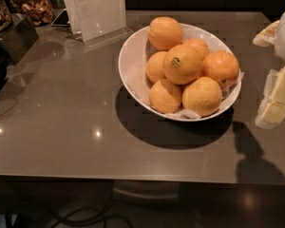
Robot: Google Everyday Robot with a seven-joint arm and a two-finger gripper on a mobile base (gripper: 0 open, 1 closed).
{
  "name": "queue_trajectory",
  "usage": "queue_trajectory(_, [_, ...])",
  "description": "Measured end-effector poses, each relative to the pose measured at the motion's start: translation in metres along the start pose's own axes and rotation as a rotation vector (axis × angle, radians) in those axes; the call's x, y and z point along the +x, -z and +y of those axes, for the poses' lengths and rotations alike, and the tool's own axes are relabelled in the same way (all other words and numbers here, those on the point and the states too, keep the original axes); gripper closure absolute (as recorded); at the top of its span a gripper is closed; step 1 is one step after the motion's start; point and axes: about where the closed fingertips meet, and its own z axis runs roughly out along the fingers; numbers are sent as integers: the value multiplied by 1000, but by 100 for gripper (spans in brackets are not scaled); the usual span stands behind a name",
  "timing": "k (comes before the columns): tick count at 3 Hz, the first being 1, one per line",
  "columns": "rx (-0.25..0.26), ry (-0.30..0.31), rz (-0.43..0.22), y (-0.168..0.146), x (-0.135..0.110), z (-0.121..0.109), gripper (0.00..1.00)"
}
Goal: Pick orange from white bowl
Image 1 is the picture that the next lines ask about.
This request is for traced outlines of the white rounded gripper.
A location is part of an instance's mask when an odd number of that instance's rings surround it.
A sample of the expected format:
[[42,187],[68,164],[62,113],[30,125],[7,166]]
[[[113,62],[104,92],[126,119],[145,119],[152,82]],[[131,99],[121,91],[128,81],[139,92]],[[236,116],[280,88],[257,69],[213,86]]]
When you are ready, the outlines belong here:
[[[285,12],[279,21],[274,21],[258,33],[253,44],[259,47],[275,45],[275,53],[285,61]],[[273,129],[285,120],[285,67],[280,71],[270,70],[263,95],[255,124],[263,129]]]

